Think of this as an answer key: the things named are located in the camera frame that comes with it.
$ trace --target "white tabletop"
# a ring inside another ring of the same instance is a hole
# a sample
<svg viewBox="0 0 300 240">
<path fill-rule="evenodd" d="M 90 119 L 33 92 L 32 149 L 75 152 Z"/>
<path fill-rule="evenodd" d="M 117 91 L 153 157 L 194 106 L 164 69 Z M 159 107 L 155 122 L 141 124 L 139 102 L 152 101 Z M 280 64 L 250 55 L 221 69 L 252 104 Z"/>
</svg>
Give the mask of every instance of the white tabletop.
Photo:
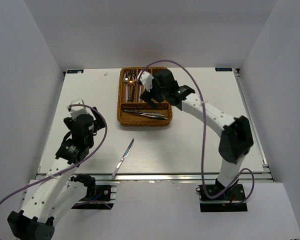
<svg viewBox="0 0 300 240">
<path fill-rule="evenodd" d="M 180 68 L 169 68 L 179 85 L 194 84 Z M 203 123 L 195 117 L 173 107 L 173 119 L 166 127 L 124 127 L 117 121 L 119 68 L 85 69 L 83 73 L 66 74 L 58 101 L 51 131 L 41 158 L 39 173 L 45 174 L 52 165 L 68 129 L 63 119 L 69 116 L 66 106 L 82 98 L 87 105 L 97 107 L 105 117 L 108 135 L 99 151 L 82 164 L 77 173 L 110 174 L 132 138 L 134 145 L 120 173 L 199 173 Z M 214 68 L 188 68 L 208 101 L 232 116 L 247 116 L 233 72 L 216 72 Z M 94 138 L 95 146 L 102 139 L 104 130 Z M 205 172 L 218 173 L 221 156 L 218 152 L 219 137 L 207 128 Z M 262 172 L 262 158 L 254 144 L 242 168 Z"/>
</svg>

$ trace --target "white enclosure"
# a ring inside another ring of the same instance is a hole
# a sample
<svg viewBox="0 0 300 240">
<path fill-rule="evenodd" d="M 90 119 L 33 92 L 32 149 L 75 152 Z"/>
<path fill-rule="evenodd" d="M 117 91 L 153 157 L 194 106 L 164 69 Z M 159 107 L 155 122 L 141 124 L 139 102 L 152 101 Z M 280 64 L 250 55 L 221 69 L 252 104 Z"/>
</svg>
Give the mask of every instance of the white enclosure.
<svg viewBox="0 0 300 240">
<path fill-rule="evenodd" d="M 289 216 L 292 206 L 300 228 L 300 0 L 0 0 L 0 200 L 36 177 L 62 71 L 160 59 L 241 69 L 271 173 L 283 183 L 264 183 L 275 188 L 264 197 L 280 195 L 278 203 Z M 256 212 L 266 210 L 258 210 L 259 196 L 250 202 Z M 7 216 L 21 203 L 20 194 L 0 207 L 1 239 L 11 238 Z M 212 225 L 217 231 L 217 221 Z"/>
</svg>

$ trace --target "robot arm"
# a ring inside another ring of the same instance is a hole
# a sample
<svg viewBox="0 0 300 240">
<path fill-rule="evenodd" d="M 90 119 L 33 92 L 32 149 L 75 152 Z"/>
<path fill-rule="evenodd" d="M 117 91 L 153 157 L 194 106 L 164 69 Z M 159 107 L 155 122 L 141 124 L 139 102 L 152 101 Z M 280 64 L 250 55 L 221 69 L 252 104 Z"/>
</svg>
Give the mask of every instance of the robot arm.
<svg viewBox="0 0 300 240">
<path fill-rule="evenodd" d="M 82 99 L 77 99 L 71 104 L 84 104 L 84 102 Z M 66 117 L 63 121 L 69 132 L 64 136 L 55 154 L 56 159 L 46 175 L 51 179 L 39 186 L 19 212 L 12 211 L 8 217 L 13 235 L 21 240 L 50 240 L 62 216 L 77 201 L 95 194 L 95 179 L 82 174 L 71 178 L 70 186 L 60 194 L 68 179 L 78 169 L 77 167 L 53 176 L 80 163 L 89 154 L 89 149 L 94 146 L 93 137 L 97 131 L 105 127 L 103 120 L 97 114 L 93 113 L 94 119 L 82 106 L 68 109 L 71 117 Z"/>
<path fill-rule="evenodd" d="M 203 122 L 202 104 L 205 104 L 206 124 L 220 137 L 218 150 L 222 156 L 222 164 L 216 184 L 221 189 L 226 187 L 238 175 L 245 155 L 254 144 L 248 119 L 244 116 L 235 118 L 209 103 L 203 103 L 192 88 L 179 86 L 168 69 L 153 76 L 145 71 L 138 79 L 145 87 L 140 98 L 153 107 L 156 104 L 152 99 L 159 103 L 168 101 L 172 106 Z"/>
</svg>

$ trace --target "cable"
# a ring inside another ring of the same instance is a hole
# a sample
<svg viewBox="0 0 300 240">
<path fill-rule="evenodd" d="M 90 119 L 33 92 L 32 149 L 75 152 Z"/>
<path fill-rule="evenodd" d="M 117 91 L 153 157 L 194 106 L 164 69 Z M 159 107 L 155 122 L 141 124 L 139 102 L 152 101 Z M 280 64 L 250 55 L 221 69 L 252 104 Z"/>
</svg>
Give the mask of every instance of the cable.
<svg viewBox="0 0 300 240">
<path fill-rule="evenodd" d="M 223 203 L 222 206 L 223 206 L 223 207 L 229 206 L 229 205 L 231 205 L 231 204 L 234 202 L 234 200 L 235 200 L 235 196 L 233 195 L 231 201 L 228 202 L 228 203 Z"/>
<path fill-rule="evenodd" d="M 92 199 L 92 201 L 97 200 L 100 196 L 101 196 L 101 193 L 98 196 L 96 196 L 94 199 Z"/>
<path fill-rule="evenodd" d="M 11 198 L 13 195 L 15 195 L 15 194 L 17 194 L 17 193 L 20 193 L 20 192 L 22 192 L 22 191 L 24 191 L 24 190 L 26 190 L 26 189 L 28 189 L 28 188 L 30 188 L 30 187 L 33 187 L 33 186 L 35 186 L 35 185 L 37 185 L 37 184 L 46 182 L 46 181 L 52 179 L 53 177 L 57 177 L 57 176 L 59 176 L 60 174 L 63 174 L 63 173 L 65 173 L 65 172 L 67 172 L 67 171 L 69 171 L 69 170 L 71 170 L 71 169 L 74 169 L 74 168 L 78 167 L 79 165 L 81 165 L 81 164 L 83 164 L 85 161 L 87 161 L 89 158 L 91 158 L 91 157 L 96 153 L 96 151 L 99 150 L 99 148 L 101 147 L 101 145 L 104 143 L 104 141 L 105 141 L 105 139 L 106 139 L 106 136 L 107 136 L 107 133 L 108 133 L 108 126 L 107 126 L 107 122 L 106 122 L 105 118 L 104 118 L 104 117 L 103 117 L 96 109 L 92 108 L 91 106 L 88 106 L 88 105 L 85 105 L 85 104 L 72 104 L 72 105 L 69 105 L 69 106 L 70 106 L 70 107 L 85 107 L 85 108 L 91 109 L 92 111 L 94 111 L 96 114 L 98 114 L 98 115 L 101 117 L 101 119 L 102 119 L 103 122 L 104 122 L 104 135 L 103 135 L 103 138 L 102 138 L 101 142 L 99 143 L 99 145 L 98 145 L 98 146 L 95 148 L 95 150 L 93 150 L 93 151 L 92 151 L 85 159 L 83 159 L 82 161 L 78 162 L 77 164 L 74 164 L 74 165 L 70 166 L 70 167 L 67 168 L 67 169 L 61 170 L 61 171 L 59 171 L 59 172 L 57 172 L 57 173 L 55 173 L 55 174 L 53 174 L 53 175 L 51 175 L 51 176 L 47 176 L 47 177 L 45 177 L 45 178 L 43 178 L 43 179 L 41 179 L 41 180 L 38 180 L 38 181 L 36 181 L 36 182 L 34 182 L 34 183 L 31 183 L 31 184 L 29 184 L 29 185 L 26 185 L 26 186 L 24 186 L 24 187 L 22 187 L 22 188 L 20 188 L 20 189 L 18 189 L 18 190 L 16 190 L 16 191 L 10 193 L 9 195 L 7 195 L 6 197 L 4 197 L 4 198 L 0 201 L 0 205 L 1 205 L 4 201 L 6 201 L 7 199 Z"/>
<path fill-rule="evenodd" d="M 142 74 L 144 73 L 144 71 L 154 65 L 154 64 L 157 64 L 157 63 L 162 63 L 162 62 L 168 62 L 168 63 L 173 63 L 177 66 L 179 66 L 180 68 L 182 68 L 187 74 L 188 76 L 191 78 L 191 80 L 193 81 L 197 91 L 198 91 L 198 94 L 200 96 L 200 99 L 201 101 L 203 102 L 202 104 L 202 109 L 203 109 L 203 137 L 202 137 L 202 150 L 201 150 L 201 178 L 202 178 L 202 188 L 203 188 L 203 192 L 204 194 L 207 196 L 207 198 L 213 200 L 213 199 L 216 199 L 218 197 L 220 197 L 225 191 L 228 190 L 229 187 L 231 187 L 231 185 L 233 183 L 235 183 L 238 179 L 239 179 L 239 175 L 243 172 L 243 171 L 248 171 L 251 175 L 252 175 L 252 187 L 251 187 L 251 190 L 250 190 L 250 193 L 248 194 L 248 196 L 242 200 L 241 202 L 239 203 L 236 203 L 236 205 L 238 204 L 241 204 L 241 203 L 244 203 L 246 200 L 248 200 L 248 198 L 250 198 L 253 190 L 254 190 L 254 187 L 255 187 L 255 178 L 254 178 L 254 174 L 253 172 L 248 169 L 248 168 L 243 168 L 237 175 L 237 177 L 235 177 L 223 190 L 221 190 L 219 193 L 217 193 L 216 195 L 209 195 L 208 191 L 207 191 L 207 187 L 206 187 L 206 184 L 205 184 L 205 174 L 204 174 L 204 163 L 205 163 L 205 148 L 206 148 L 206 135 L 207 135 L 207 113 L 206 113 L 206 106 L 205 106 L 205 101 L 204 101 L 204 98 L 203 98 L 203 95 L 201 93 L 201 90 L 197 84 L 197 82 L 195 81 L 194 77 L 191 75 L 191 73 L 185 68 L 183 67 L 182 65 L 180 65 L 179 63 L 175 62 L 175 61 L 172 61 L 172 60 L 159 60 L 159 61 L 154 61 L 150 64 L 148 64 L 147 66 L 144 67 L 144 69 L 141 71 L 141 73 L 139 74 L 139 78 L 138 78 L 138 82 L 140 81 L 140 77 L 142 76 Z"/>
</svg>

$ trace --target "woven basket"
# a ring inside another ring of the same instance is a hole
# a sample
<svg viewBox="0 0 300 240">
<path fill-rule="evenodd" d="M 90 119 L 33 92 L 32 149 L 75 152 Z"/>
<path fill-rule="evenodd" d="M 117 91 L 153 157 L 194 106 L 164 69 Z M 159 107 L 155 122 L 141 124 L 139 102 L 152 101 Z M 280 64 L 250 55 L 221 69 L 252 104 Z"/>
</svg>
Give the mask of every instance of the woven basket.
<svg viewBox="0 0 300 240">
<path fill-rule="evenodd" d="M 123 68 L 120 72 L 119 78 L 119 93 L 118 93 L 118 107 L 117 107 L 117 119 L 122 126 L 132 127 L 163 127 L 170 124 L 172 120 L 172 107 L 168 102 L 157 103 L 158 107 L 153 108 L 148 103 L 139 101 L 138 85 L 134 86 L 133 101 L 126 102 L 126 83 L 123 80 L 126 72 L 135 71 L 138 76 L 139 72 L 144 69 L 143 67 L 127 67 Z M 151 74 L 166 69 L 165 67 L 149 67 L 147 71 Z M 149 118 L 138 114 L 131 114 L 123 112 L 123 109 L 145 111 L 163 114 L 167 120 Z"/>
</svg>

